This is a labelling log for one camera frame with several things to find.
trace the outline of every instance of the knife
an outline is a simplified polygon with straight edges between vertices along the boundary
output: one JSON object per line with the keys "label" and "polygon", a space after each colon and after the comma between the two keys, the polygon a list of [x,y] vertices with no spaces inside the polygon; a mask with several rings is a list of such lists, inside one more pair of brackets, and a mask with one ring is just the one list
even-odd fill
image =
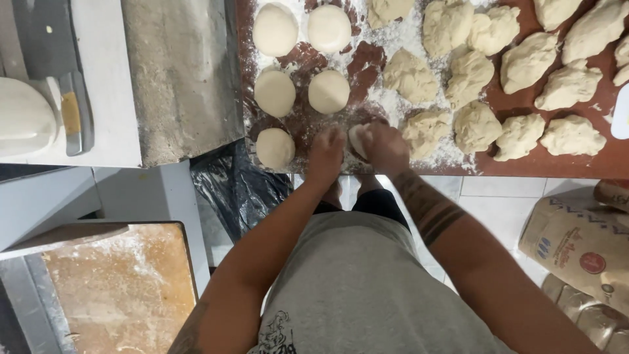
{"label": "knife", "polygon": [[61,91],[61,114],[68,156],[94,146],[94,125],[81,67],[77,60],[69,0],[13,0],[28,77],[54,77]]}

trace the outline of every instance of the red logo on bag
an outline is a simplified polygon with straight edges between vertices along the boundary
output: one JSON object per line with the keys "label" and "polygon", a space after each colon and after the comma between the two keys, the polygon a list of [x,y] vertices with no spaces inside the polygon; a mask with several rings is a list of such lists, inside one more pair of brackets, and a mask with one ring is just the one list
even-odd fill
{"label": "red logo on bag", "polygon": [[584,253],[579,259],[581,268],[590,274],[598,274],[605,270],[605,259],[594,252]]}

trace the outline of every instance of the black plastic bag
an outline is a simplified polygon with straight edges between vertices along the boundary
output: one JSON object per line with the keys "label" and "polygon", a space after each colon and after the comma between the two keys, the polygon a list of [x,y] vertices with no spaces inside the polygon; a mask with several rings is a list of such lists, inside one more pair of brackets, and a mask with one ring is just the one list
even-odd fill
{"label": "black plastic bag", "polygon": [[192,182],[236,243],[292,192],[287,174],[260,170],[250,160],[245,139],[190,161]]}

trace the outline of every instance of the person's right hand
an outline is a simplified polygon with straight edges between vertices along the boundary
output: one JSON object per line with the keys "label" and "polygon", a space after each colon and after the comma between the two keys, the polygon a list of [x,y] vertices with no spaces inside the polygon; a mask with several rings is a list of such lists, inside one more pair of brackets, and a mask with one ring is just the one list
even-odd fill
{"label": "person's right hand", "polygon": [[409,168],[410,149],[398,129],[376,120],[367,129],[359,130],[358,137],[377,172],[393,180]]}

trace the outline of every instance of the person's left hand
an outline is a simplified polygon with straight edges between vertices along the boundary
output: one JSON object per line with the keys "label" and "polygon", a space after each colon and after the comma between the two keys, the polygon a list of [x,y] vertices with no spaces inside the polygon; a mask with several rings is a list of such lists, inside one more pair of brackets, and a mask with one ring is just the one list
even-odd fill
{"label": "person's left hand", "polygon": [[306,181],[314,183],[325,191],[341,172],[343,149],[347,136],[338,125],[319,132],[310,149]]}

